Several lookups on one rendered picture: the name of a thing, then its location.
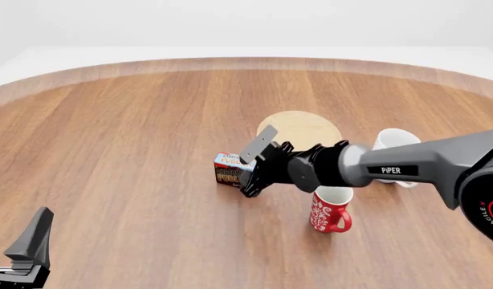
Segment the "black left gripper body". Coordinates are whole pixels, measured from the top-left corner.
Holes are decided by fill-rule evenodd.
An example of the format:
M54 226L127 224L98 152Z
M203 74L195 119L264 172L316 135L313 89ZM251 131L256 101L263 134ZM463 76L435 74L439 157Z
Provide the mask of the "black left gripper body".
M24 266L19 269L0 267L0 289L43 289L50 269L39 264Z

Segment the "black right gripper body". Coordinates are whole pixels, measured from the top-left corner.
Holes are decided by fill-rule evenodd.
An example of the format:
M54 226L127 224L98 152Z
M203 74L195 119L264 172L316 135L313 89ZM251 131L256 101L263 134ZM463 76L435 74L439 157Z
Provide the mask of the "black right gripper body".
M293 185L288 172L288 162L295 156L294 146L290 141L282 144L271 142L259 156L252 171L240 175L239 188L244 197L258 197L263 189L274 184Z

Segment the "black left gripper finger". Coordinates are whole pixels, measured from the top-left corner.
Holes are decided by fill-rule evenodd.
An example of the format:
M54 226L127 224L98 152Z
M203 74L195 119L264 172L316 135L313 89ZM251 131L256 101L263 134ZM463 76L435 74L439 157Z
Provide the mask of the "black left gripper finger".
M12 267L49 267L49 241L54 214L41 207L19 238L4 252Z

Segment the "chocolate pudding box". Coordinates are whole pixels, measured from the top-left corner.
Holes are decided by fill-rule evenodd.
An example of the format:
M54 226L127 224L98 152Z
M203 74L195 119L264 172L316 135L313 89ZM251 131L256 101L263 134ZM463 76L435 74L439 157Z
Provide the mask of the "chocolate pudding box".
M233 153L219 152L214 158L215 178L218 184L240 187L240 177L243 173L251 173L256 161L243 164L240 157Z

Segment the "round tan plate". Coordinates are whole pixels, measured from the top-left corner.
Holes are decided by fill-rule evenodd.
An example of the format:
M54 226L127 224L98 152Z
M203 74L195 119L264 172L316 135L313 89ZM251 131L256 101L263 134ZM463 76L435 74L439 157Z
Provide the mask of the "round tan plate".
M289 141L294 151L307 151L316 144L329 147L343 139L332 122L310 112L277 112L259 124L257 134L268 125L278 132L273 141L280 145Z

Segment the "red mug with white pattern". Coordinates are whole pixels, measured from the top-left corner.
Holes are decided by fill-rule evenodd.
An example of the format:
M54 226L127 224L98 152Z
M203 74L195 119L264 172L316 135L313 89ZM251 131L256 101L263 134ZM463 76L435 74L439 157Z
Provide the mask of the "red mug with white pattern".
M348 187L318 187L313 192L309 221L320 233L344 233L352 227L347 206L353 197Z

